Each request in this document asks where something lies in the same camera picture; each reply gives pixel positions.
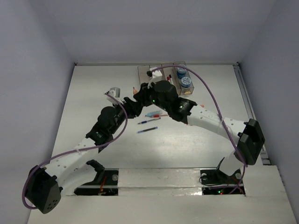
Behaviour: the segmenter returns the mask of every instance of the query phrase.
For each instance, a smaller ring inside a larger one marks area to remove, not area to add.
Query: robotic arm
[[[118,98],[119,89],[112,88],[108,94]],[[150,85],[143,83],[140,91],[134,95],[134,99],[136,102],[129,98],[124,98],[124,102],[120,101],[129,119],[138,117],[144,106],[154,104],[168,112],[168,115],[175,121],[200,126],[225,138],[228,137],[222,126],[222,120],[217,114],[197,106],[194,101],[179,97],[175,87],[167,81],[158,81]],[[103,108],[98,122],[75,149],[100,146],[110,142],[113,134],[125,119],[123,109],[115,102],[113,106]],[[259,123],[254,119],[243,122],[224,118],[224,121],[246,164],[254,165],[264,144]],[[93,160],[93,157],[102,150],[103,147],[78,151],[58,157],[50,164],[39,168],[29,179],[25,197],[42,213],[50,212],[60,201],[61,195],[74,192],[75,188],[86,182],[103,178],[104,167]],[[233,151],[220,161],[210,178],[221,180],[233,175],[244,165],[241,161],[241,158]],[[91,169],[97,172],[96,176],[94,172],[90,172]]]

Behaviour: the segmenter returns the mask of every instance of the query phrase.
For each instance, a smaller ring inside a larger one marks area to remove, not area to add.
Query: gray wall
[[[43,0],[76,62],[240,61],[275,0]]]
[[[278,0],[241,63],[245,84],[299,221],[299,1]]]
[[[27,223],[28,171],[48,158],[73,62],[39,0],[0,1],[0,223]]]

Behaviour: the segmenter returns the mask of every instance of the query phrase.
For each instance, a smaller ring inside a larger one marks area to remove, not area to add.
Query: white table
[[[248,120],[240,88],[231,65],[192,65],[207,82],[225,117]],[[204,85],[191,75],[195,87],[189,99],[216,112]],[[137,66],[76,66],[53,155],[72,149],[95,124],[103,107],[111,105],[103,92],[120,87],[121,97],[132,97],[138,89]],[[105,168],[203,168],[216,167],[232,151],[231,143],[204,129],[170,118],[145,125],[147,112],[129,120],[125,133],[97,158]],[[158,126],[157,130],[136,134]],[[247,197],[237,196],[69,196],[49,214],[32,211],[29,224],[55,223],[295,223],[285,190],[275,166],[259,159],[247,169]]]

